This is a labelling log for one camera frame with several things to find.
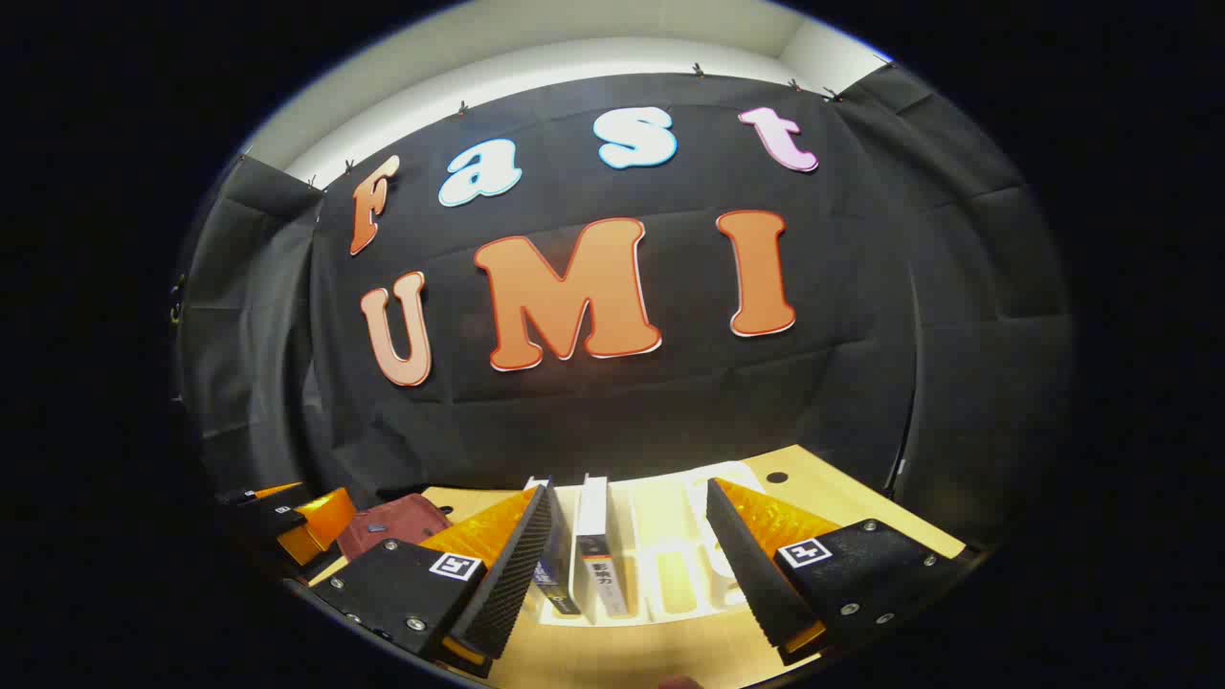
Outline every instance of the black fabric backdrop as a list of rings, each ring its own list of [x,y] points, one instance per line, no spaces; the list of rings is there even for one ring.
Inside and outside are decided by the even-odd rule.
[[[606,167],[592,123],[641,105],[671,114],[676,154]],[[737,121],[763,105],[800,125],[817,170],[783,168]],[[494,137],[514,141],[523,179],[441,206],[451,158]],[[353,190],[391,154],[401,169],[380,232],[350,256]],[[831,103],[726,77],[556,85],[414,132],[321,201],[255,161],[219,196],[179,338],[184,401],[218,488],[306,479],[345,485],[364,508],[424,484],[624,479],[800,443],[987,548],[1057,435],[1071,329],[1044,219],[978,128],[898,67]],[[797,321],[783,333],[745,340],[728,327],[736,273],[714,221],[741,208],[786,223],[779,249]],[[546,351],[534,369],[494,370],[474,250],[523,234],[560,272],[584,224],[624,216],[646,226],[638,265],[663,346],[616,359],[579,348],[568,362]],[[359,300],[414,270],[426,278],[434,367],[404,389],[380,373]]]

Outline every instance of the white book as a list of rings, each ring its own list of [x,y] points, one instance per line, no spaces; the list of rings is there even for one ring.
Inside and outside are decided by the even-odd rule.
[[[609,508],[608,477],[586,476],[575,519],[575,543],[609,617],[627,617],[630,607],[621,588],[619,541]]]

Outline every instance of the maroon pouch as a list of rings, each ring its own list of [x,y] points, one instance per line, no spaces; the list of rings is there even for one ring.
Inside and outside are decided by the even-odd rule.
[[[420,543],[451,526],[451,520],[434,503],[417,493],[358,512],[336,539],[341,553],[353,561],[385,538]]]

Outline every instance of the book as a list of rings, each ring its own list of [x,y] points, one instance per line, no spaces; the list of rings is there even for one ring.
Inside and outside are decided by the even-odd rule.
[[[532,581],[537,588],[557,609],[559,614],[579,614],[578,604],[575,603],[570,593],[570,527],[566,525],[566,515],[561,514],[561,503],[557,500],[557,492],[552,482],[548,478],[538,479],[534,476],[528,479],[524,489],[535,485],[544,485],[548,493],[552,511],[552,528],[549,531],[549,539],[545,542],[544,553],[537,563]]]
[[[575,543],[609,617],[627,617],[619,541],[609,512],[608,477],[586,474],[575,520]]]

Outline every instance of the white tray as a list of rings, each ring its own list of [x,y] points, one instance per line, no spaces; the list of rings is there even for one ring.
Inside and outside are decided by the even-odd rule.
[[[587,568],[578,559],[578,549],[571,543],[570,590],[583,614],[560,615],[551,603],[544,602],[533,606],[538,622],[557,626],[636,626],[706,617],[742,606],[744,593],[706,521],[706,482],[714,477],[762,490],[752,470],[742,462],[609,482],[630,615],[608,615]],[[559,485],[556,490],[573,533],[579,487]]]

